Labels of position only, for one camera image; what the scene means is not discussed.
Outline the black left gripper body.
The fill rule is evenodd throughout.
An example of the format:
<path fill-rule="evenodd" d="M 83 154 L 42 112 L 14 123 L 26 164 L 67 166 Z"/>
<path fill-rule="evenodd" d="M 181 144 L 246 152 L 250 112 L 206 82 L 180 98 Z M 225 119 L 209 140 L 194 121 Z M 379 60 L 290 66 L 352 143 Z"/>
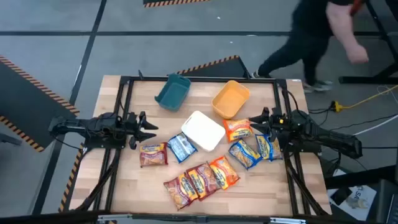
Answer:
<path fill-rule="evenodd" d="M 131 135 L 129 140 L 129 147 L 133 150 L 136 149 L 137 143 L 141 141 L 141 127 L 142 119 L 139 115 L 134 112 L 129 113 L 127 120 L 124 123 L 126 134 Z"/>

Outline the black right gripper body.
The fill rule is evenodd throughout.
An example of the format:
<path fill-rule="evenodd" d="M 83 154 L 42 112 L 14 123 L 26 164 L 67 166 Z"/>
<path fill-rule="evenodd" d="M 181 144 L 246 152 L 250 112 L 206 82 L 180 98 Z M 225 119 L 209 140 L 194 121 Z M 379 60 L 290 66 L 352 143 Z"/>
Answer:
<path fill-rule="evenodd" d="M 277 133 L 288 128 L 287 115 L 281 113 L 277 108 L 272 108 L 272 114 L 269 116 L 268 125 L 270 142 L 274 142 L 277 139 Z"/>

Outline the red Maruchan noodle packet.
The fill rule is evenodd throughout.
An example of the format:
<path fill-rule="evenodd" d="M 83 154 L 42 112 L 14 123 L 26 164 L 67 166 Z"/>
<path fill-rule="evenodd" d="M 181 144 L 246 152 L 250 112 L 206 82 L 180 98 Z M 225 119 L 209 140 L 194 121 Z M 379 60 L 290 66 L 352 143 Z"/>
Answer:
<path fill-rule="evenodd" d="M 186 172 L 170 181 L 164 182 L 164 187 L 167 189 L 177 210 L 189 206 L 193 201 L 199 198 Z"/>
<path fill-rule="evenodd" d="M 163 166 L 168 164 L 167 143 L 149 144 L 140 147 L 140 164 L 145 166 Z"/>
<path fill-rule="evenodd" d="M 186 173 L 198 194 L 199 201 L 203 201 L 221 188 L 207 162 L 187 169 Z"/>

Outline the blue Maruchan noodle packet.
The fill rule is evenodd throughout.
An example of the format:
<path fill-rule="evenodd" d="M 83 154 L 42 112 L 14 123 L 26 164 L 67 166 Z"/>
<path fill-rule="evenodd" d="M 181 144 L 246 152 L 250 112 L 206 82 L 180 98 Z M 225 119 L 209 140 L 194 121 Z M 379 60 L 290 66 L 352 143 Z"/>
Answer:
<path fill-rule="evenodd" d="M 229 153 L 246 169 L 254 167 L 262 156 L 253 150 L 243 139 L 238 140 L 229 149 Z"/>
<path fill-rule="evenodd" d="M 271 137 L 266 134 L 256 134 L 255 138 L 258 153 L 264 160 L 274 161 L 277 159 L 283 159 L 282 150 L 277 138 L 272 140 Z"/>

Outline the orange Maruchan noodle packet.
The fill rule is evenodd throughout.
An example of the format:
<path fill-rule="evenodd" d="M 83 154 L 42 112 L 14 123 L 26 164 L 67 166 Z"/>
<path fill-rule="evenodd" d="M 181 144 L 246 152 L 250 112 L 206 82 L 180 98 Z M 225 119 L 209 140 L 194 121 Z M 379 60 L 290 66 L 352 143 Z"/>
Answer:
<path fill-rule="evenodd" d="M 247 118 L 239 120 L 224 119 L 223 126 L 226 130 L 228 142 L 237 141 L 253 134 L 251 122 Z"/>
<path fill-rule="evenodd" d="M 229 163 L 226 156 L 221 156 L 211 161 L 209 165 L 216 177 L 218 185 L 223 190 L 233 186 L 240 179 L 240 176 Z"/>

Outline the orange plastic bin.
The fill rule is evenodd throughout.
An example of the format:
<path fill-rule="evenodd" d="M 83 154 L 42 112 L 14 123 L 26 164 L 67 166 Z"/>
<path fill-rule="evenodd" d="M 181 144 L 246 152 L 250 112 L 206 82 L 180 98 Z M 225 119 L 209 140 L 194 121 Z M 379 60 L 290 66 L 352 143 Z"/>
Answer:
<path fill-rule="evenodd" d="M 230 80 L 212 99 L 213 110 L 224 119 L 233 118 L 249 99 L 251 92 L 242 84 Z"/>

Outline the blue noodle packet silver back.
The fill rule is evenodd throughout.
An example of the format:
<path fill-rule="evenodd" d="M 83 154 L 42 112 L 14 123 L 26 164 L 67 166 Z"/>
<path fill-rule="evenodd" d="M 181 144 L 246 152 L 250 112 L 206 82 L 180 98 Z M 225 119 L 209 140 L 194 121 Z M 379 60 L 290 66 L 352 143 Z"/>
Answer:
<path fill-rule="evenodd" d="M 188 140 L 184 133 L 179 133 L 170 138 L 167 142 L 167 146 L 170 148 L 179 164 L 197 152 L 197 148 Z"/>

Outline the white plastic bin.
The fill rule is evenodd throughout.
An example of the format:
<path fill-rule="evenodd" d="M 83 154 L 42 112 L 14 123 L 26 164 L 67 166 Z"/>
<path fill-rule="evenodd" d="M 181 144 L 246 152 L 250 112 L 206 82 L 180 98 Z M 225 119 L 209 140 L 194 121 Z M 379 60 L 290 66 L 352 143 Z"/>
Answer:
<path fill-rule="evenodd" d="M 182 132 L 205 151 L 213 151 L 226 131 L 200 111 L 194 111 L 182 124 Z"/>

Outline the teal plastic bin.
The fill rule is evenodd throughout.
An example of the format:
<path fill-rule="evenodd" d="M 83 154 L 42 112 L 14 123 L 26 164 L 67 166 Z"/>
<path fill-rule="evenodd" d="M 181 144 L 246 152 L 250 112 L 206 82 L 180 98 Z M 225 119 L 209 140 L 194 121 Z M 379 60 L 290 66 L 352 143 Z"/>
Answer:
<path fill-rule="evenodd" d="M 174 73 L 170 74 L 163 89 L 154 99 L 162 108 L 178 111 L 188 95 L 190 85 L 189 79 Z"/>

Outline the black hazard-striped ramp mat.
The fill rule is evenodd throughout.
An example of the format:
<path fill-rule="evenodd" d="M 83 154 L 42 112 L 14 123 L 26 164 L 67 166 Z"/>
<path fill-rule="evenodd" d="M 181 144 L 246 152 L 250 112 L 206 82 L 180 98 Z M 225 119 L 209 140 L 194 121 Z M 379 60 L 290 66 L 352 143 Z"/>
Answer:
<path fill-rule="evenodd" d="M 214 77 L 214 78 L 245 78 L 249 79 L 249 72 L 240 56 L 232 55 L 215 61 L 177 71 L 176 74 L 185 77 Z"/>

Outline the person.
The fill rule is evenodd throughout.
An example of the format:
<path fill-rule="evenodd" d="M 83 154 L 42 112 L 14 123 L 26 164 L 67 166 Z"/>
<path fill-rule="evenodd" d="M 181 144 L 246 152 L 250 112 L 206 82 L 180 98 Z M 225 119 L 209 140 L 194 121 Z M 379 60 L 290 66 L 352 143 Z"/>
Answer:
<path fill-rule="evenodd" d="M 317 65 L 326 53 L 331 36 L 336 37 L 344 50 L 349 45 L 359 44 L 354 35 L 353 16 L 350 15 L 352 5 L 353 0 L 300 0 L 292 14 L 292 29 L 286 43 L 251 77 L 270 78 L 274 70 L 301 60 L 304 91 L 330 90 L 331 81 L 317 78 Z"/>

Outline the printed white paper sheet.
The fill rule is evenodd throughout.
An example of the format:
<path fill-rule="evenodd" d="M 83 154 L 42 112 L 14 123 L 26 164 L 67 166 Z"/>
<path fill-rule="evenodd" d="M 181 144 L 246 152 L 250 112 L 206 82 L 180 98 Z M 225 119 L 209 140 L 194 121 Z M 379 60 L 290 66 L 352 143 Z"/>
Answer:
<path fill-rule="evenodd" d="M 367 185 L 329 189 L 327 194 L 333 207 L 360 221 L 367 219 L 376 198 L 376 191 Z"/>

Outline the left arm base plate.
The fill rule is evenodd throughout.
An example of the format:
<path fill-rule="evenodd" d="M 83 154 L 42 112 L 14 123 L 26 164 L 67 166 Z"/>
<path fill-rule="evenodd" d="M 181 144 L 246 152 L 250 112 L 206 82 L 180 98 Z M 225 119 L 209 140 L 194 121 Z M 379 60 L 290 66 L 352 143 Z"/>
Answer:
<path fill-rule="evenodd" d="M 92 137 L 86 138 L 84 146 L 87 148 L 104 148 L 104 149 L 122 149 L 126 145 L 126 138 L 114 139 L 114 138 L 101 138 Z"/>

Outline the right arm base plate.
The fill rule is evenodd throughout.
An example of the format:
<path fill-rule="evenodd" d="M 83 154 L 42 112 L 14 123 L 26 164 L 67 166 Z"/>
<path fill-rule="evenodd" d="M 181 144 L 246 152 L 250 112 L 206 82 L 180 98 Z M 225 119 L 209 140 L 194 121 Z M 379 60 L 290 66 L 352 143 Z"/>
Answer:
<path fill-rule="evenodd" d="M 322 152 L 321 145 L 314 142 L 288 142 L 286 150 L 288 152 L 310 152 L 319 154 Z"/>

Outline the black desk leg frame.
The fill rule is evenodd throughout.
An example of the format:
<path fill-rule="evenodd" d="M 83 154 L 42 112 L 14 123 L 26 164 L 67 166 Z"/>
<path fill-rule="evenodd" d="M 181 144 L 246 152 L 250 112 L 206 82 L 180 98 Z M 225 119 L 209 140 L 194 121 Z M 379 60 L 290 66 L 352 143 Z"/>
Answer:
<path fill-rule="evenodd" d="M 369 13 L 373 30 L 355 31 L 359 37 L 378 37 L 392 55 L 393 62 L 373 76 L 341 76 L 341 84 L 398 84 L 398 0 L 361 0 Z"/>

